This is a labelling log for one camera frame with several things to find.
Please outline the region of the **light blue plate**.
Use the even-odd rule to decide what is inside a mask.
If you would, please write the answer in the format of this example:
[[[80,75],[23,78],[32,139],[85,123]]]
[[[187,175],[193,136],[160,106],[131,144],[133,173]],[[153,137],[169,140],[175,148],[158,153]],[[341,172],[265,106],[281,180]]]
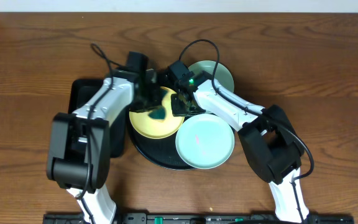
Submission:
[[[213,114],[199,114],[179,128],[175,147],[181,159],[196,169],[212,169],[225,163],[234,150],[234,131]]]
[[[212,60],[202,60],[190,65],[188,69],[196,75],[202,71],[212,74],[215,64],[216,62]],[[215,78],[225,89],[234,92],[234,79],[231,72],[221,63],[217,66]]]

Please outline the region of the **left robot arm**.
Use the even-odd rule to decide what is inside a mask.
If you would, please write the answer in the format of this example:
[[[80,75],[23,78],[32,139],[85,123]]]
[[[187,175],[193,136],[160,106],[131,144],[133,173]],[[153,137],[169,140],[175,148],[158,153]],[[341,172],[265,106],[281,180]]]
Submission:
[[[118,68],[98,82],[83,106],[53,118],[47,177],[75,198],[85,223],[113,223],[117,213],[106,187],[115,120],[126,110],[144,112],[161,104],[155,70]]]

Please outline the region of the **green yellow sponge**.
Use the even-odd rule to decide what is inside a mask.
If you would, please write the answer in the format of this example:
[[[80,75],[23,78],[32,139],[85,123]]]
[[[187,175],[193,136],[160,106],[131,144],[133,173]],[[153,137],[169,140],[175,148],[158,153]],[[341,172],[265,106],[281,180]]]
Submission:
[[[152,109],[148,116],[151,119],[155,120],[164,120],[166,118],[167,112],[163,106],[159,106],[158,108]]]

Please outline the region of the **yellow plate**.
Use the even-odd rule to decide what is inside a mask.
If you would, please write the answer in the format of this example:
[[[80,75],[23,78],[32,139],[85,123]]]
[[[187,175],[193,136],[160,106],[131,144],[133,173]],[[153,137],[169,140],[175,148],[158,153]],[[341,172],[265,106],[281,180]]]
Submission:
[[[150,139],[167,138],[178,131],[185,118],[174,116],[171,109],[171,96],[176,92],[168,87],[161,87],[163,93],[162,106],[166,109],[167,115],[164,120],[151,119],[147,112],[129,112],[129,120],[132,127],[144,137]]]

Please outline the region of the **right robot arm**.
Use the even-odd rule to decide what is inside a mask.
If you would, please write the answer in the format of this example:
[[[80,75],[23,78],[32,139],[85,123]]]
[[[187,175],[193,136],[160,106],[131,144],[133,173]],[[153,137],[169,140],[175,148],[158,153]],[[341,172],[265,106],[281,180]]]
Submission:
[[[285,112],[277,105],[264,108],[250,103],[224,88],[207,72],[173,75],[177,94],[172,109],[175,116],[212,113],[237,131],[251,169],[269,184],[275,214],[283,222],[305,223],[309,210],[304,203],[300,179],[301,157],[313,157],[298,137]]]

